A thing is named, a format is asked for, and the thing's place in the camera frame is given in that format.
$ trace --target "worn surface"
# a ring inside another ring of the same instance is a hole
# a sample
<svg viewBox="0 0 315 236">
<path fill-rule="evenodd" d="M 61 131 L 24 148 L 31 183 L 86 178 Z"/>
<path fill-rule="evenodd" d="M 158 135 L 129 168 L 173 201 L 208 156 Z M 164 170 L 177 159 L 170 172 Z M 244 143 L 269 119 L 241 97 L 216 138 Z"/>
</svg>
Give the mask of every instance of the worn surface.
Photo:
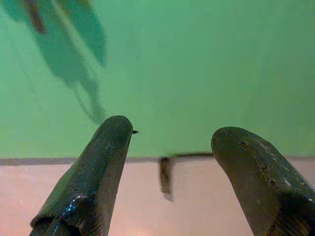
<svg viewBox="0 0 315 236">
<path fill-rule="evenodd" d="M 108 235 L 131 135 L 127 118 L 108 118 L 60 178 L 31 226 L 62 221 L 82 236 Z"/>
<path fill-rule="evenodd" d="M 271 143 L 225 127 L 214 133 L 211 147 L 255 236 L 313 235 L 314 189 Z"/>
</svg>

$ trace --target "green wall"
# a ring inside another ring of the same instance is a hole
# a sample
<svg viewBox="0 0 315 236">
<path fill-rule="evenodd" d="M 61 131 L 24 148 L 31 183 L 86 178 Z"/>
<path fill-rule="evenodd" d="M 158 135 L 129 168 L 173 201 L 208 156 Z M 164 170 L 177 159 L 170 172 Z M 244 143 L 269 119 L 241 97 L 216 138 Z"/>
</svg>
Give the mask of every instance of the green wall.
<svg viewBox="0 0 315 236">
<path fill-rule="evenodd" d="M 110 115 L 139 130 L 130 157 L 209 151 L 230 125 L 315 154 L 313 1 L 37 2 L 46 35 L 0 2 L 1 158 L 76 157 Z"/>
</svg>

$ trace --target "beige floor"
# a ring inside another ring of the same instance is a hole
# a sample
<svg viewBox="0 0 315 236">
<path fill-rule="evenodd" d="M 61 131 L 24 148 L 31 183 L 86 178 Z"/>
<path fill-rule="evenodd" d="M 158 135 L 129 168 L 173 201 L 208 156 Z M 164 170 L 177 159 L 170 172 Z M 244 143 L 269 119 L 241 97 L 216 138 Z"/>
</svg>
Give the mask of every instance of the beige floor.
<svg viewBox="0 0 315 236">
<path fill-rule="evenodd" d="M 315 186 L 315 159 L 292 160 Z M 30 221 L 70 165 L 0 166 L 0 236 L 29 235 Z M 179 162 L 174 202 L 159 190 L 157 162 L 126 163 L 110 236 L 251 236 L 214 159 Z"/>
</svg>

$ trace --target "green backdrop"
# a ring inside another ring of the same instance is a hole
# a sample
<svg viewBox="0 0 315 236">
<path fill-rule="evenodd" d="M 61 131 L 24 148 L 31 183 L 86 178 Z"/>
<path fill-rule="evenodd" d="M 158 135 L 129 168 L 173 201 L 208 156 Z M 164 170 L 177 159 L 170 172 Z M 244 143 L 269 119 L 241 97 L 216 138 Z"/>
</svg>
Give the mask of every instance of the green backdrop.
<svg viewBox="0 0 315 236">
<path fill-rule="evenodd" d="M 127 116 L 128 155 L 209 151 L 239 126 L 315 154 L 315 3 L 296 0 L 0 1 L 0 157 L 76 157 Z"/>
</svg>

